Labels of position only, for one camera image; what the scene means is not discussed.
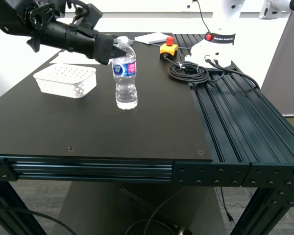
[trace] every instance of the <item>white plastic basket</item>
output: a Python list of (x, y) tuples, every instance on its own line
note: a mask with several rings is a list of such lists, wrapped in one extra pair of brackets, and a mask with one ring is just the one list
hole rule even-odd
[(96, 69), (54, 64), (34, 74), (40, 90), (71, 98), (81, 98), (96, 86)]

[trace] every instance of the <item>bottle cap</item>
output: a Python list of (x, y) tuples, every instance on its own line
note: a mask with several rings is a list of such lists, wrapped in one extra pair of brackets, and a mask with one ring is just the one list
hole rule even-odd
[(118, 44), (126, 44), (126, 43), (128, 43), (128, 37), (126, 36), (118, 37)]
[(167, 37), (167, 46), (172, 46), (174, 43), (174, 37)]

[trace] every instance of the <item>bottle label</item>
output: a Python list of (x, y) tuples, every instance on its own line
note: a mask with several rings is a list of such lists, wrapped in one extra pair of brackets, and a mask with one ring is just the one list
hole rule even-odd
[(113, 73), (117, 76), (133, 76), (136, 74), (136, 62), (114, 65)]

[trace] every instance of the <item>power cord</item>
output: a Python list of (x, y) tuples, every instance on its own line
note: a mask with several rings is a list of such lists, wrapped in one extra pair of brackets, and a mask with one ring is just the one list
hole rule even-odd
[(254, 85), (255, 85), (255, 88), (259, 89), (260, 90), (260, 87), (258, 85), (258, 83), (255, 81), (255, 79), (253, 79), (252, 77), (248, 76), (247, 74), (245, 73), (242, 73), (242, 72), (238, 72), (238, 71), (235, 71), (235, 70), (227, 70), (221, 66), (219, 66), (219, 63), (217, 60), (214, 60), (216, 64), (212, 63), (211, 59), (206, 59), (206, 62), (209, 63), (210, 65), (212, 65), (213, 67), (219, 69), (219, 70), (223, 70), (225, 72), (229, 72), (229, 73), (236, 73), (238, 75), (241, 75), (245, 78), (247, 78), (248, 80), (250, 80)]
[(205, 21), (204, 21), (204, 18), (203, 18), (203, 16), (202, 16), (202, 12), (201, 12), (201, 8), (200, 8), (199, 0), (194, 0), (194, 1), (196, 1), (196, 2), (198, 3), (198, 6), (199, 6), (199, 12), (200, 12), (200, 16), (201, 16), (201, 20), (202, 20), (202, 22), (204, 23), (204, 25), (206, 26), (208, 32), (210, 32), (210, 30), (209, 30), (208, 26), (206, 25), (206, 23), (205, 23)]
[[(199, 66), (198, 64), (189, 62), (189, 61), (182, 61), (181, 63), (175, 63), (166, 56), (163, 57), (164, 59), (173, 63), (173, 65), (169, 68), (169, 74), (172, 78), (180, 80), (182, 82), (188, 83), (206, 83), (206, 82), (216, 82), (223, 78), (225, 71), (223, 71), (222, 75), (215, 80), (209, 80), (209, 72), (206, 68)], [(194, 74), (185, 74), (184, 69), (190, 70), (195, 72)]]
[(0, 210), (3, 210), (3, 211), (11, 211), (11, 212), (20, 212), (20, 213), (26, 213), (26, 214), (32, 214), (32, 215), (36, 215), (36, 216), (39, 216), (39, 217), (42, 217), (42, 218), (45, 218), (45, 219), (48, 219), (48, 220), (52, 220), (53, 222), (61, 225), (62, 227), (64, 227), (65, 229), (67, 229), (71, 234), (73, 235), (77, 235), (76, 232), (74, 232), (69, 226), (67, 226), (65, 223), (61, 222), (60, 220), (56, 219), (56, 218), (53, 218), (49, 215), (46, 215), (46, 214), (42, 214), (42, 213), (39, 213), (39, 212), (36, 212), (36, 211), (31, 211), (29, 209), (24, 209), (24, 208), (17, 208), (17, 207), (4, 207), (4, 206), (0, 206)]
[[(131, 226), (128, 227), (128, 229), (126, 230), (126, 232), (125, 232), (124, 235), (128, 235), (129, 231), (131, 231), (131, 229), (134, 228), (134, 226), (136, 226), (137, 224), (140, 224), (140, 223), (143, 223), (143, 222), (147, 222), (147, 221), (148, 221), (147, 219), (143, 219), (141, 221), (136, 222), (135, 224), (132, 224)], [(167, 228), (172, 235), (175, 235), (175, 233), (173, 232), (173, 230), (168, 225), (166, 225), (165, 223), (162, 223), (162, 222), (160, 222), (158, 220), (152, 220), (152, 222), (161, 224), (162, 226), (164, 226), (165, 228)]]
[(163, 203), (160, 204), (160, 206), (158, 206), (154, 212), (152, 213), (152, 215), (150, 216), (149, 220), (147, 221), (146, 223), (146, 226), (145, 226), (145, 229), (144, 229), (144, 232), (143, 232), (143, 235), (146, 235), (147, 234), (147, 230), (148, 230), (148, 227), (152, 221), (152, 219), (154, 218), (154, 216), (157, 214), (157, 212), (168, 202), (170, 201), (171, 199), (173, 199), (175, 196), (177, 196), (178, 194), (180, 194), (181, 192), (183, 192), (185, 189), (187, 189), (188, 186), (182, 188), (181, 190), (179, 190), (178, 192), (176, 192), (175, 194), (173, 194), (171, 197), (167, 198)]
[(222, 195), (222, 200), (223, 200), (223, 207), (225, 209), (225, 212), (226, 212), (226, 215), (227, 215), (227, 218), (229, 219), (229, 221), (231, 222), (231, 224), (234, 224), (235, 221), (233, 219), (233, 217), (230, 215), (230, 213), (228, 212), (227, 208), (226, 208), (226, 205), (225, 205), (225, 200), (224, 200), (224, 194), (223, 194), (223, 189), (222, 187), (220, 187), (221, 189), (221, 195)]

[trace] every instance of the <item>paper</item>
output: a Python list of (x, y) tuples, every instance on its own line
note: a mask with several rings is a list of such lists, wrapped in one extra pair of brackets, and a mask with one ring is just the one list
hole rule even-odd
[(88, 59), (86, 55), (68, 51), (59, 52), (50, 64), (100, 65), (98, 61)]
[(167, 40), (168, 35), (163, 33), (151, 33), (144, 36), (135, 37), (137, 42), (151, 44), (151, 43), (161, 43)]

